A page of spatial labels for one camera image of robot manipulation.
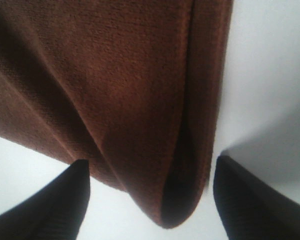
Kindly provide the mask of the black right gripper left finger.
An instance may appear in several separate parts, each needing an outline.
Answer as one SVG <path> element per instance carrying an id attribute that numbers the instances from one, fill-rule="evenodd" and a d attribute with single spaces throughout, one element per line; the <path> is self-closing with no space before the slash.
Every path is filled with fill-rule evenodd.
<path id="1" fill-rule="evenodd" d="M 75 240 L 89 200 L 89 162 L 79 159 L 36 194 L 0 215 L 0 240 Z"/>

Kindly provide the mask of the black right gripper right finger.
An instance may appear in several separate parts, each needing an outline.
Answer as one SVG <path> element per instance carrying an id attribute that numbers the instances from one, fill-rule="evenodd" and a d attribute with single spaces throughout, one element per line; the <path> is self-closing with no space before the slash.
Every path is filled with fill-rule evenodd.
<path id="1" fill-rule="evenodd" d="M 227 155 L 217 159 L 213 197 L 230 240 L 300 240 L 300 204 Z"/>

